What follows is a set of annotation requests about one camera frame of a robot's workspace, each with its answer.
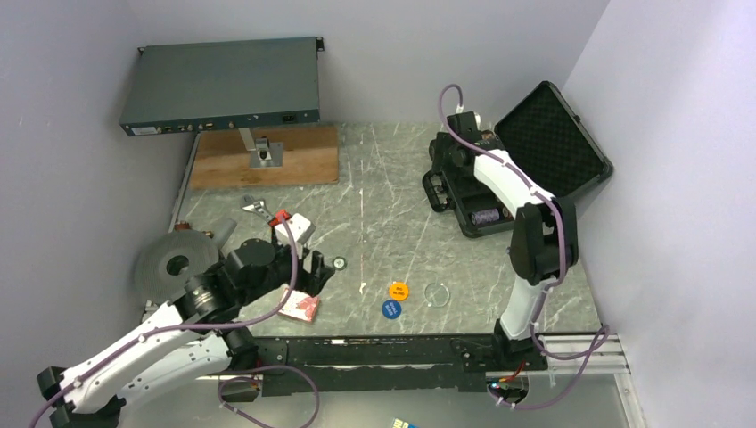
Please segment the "black poker case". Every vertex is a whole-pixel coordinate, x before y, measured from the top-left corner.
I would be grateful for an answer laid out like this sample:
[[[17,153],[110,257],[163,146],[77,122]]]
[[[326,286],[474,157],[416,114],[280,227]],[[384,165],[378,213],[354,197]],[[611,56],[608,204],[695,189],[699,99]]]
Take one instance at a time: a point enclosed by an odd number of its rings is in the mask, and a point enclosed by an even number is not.
[[[539,83],[492,129],[483,129],[473,111],[457,108],[449,115],[454,129],[485,149],[507,151],[515,164],[555,196],[578,200],[613,173],[613,165],[583,126],[581,118],[556,85]],[[472,155],[446,134],[444,127],[429,143],[431,168],[422,179],[433,211],[451,211],[464,236],[479,238],[512,228],[514,216],[472,173]],[[498,222],[476,226],[471,214],[499,209]]]

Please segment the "red playing card deck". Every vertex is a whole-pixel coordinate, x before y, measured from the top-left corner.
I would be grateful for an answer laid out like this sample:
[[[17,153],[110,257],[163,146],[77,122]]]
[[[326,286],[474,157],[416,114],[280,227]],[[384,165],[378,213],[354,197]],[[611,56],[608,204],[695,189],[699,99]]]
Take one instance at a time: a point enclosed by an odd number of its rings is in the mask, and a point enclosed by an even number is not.
[[[288,298],[285,298],[285,296],[286,292],[282,295],[281,301],[285,301],[285,303],[278,310],[278,315],[309,324],[315,321],[321,302],[318,296],[313,297],[306,292],[299,291],[292,291]]]

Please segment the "green poker chip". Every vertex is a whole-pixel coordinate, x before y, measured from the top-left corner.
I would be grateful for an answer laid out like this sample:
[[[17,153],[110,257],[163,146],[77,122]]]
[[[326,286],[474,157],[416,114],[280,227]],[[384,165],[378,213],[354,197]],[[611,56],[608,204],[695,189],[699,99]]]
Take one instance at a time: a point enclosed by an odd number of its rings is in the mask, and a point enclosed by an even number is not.
[[[344,270],[347,267],[347,265],[348,265],[348,262],[343,257],[335,257],[333,259],[333,268],[336,269],[337,271]]]

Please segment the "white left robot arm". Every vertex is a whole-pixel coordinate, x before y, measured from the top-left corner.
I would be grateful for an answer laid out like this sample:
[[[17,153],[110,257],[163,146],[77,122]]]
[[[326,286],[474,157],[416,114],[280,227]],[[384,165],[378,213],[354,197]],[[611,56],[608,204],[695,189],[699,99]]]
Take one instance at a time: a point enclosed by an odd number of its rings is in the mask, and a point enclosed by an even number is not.
[[[50,366],[38,374],[46,403],[30,425],[48,414],[53,427],[115,427],[124,409],[174,381],[249,372],[260,360],[249,327],[274,314],[239,322],[241,309],[279,288],[288,297],[316,297],[335,272],[320,251],[245,241],[106,350],[77,366]]]

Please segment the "purple chip stack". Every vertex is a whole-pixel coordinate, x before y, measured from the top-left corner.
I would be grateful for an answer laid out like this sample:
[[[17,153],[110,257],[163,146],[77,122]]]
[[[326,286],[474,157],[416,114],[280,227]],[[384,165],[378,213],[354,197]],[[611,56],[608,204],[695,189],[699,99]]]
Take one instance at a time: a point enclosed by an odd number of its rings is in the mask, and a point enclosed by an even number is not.
[[[498,222],[501,219],[501,212],[499,209],[488,209],[474,211],[471,216],[471,222],[476,226],[487,225]]]

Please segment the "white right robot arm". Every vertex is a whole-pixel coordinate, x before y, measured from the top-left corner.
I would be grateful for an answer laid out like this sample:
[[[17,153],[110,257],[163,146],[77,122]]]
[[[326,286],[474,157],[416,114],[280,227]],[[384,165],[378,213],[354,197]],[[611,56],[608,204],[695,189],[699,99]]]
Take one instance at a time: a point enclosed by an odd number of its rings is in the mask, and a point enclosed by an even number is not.
[[[485,149],[454,129],[449,116],[440,120],[464,154],[472,155],[472,175],[514,216],[510,262],[514,288],[498,319],[491,357],[496,366],[512,370],[531,349],[543,350],[537,339],[538,318],[547,295],[560,285],[577,261],[577,219],[574,203],[557,198],[518,167],[503,149]]]

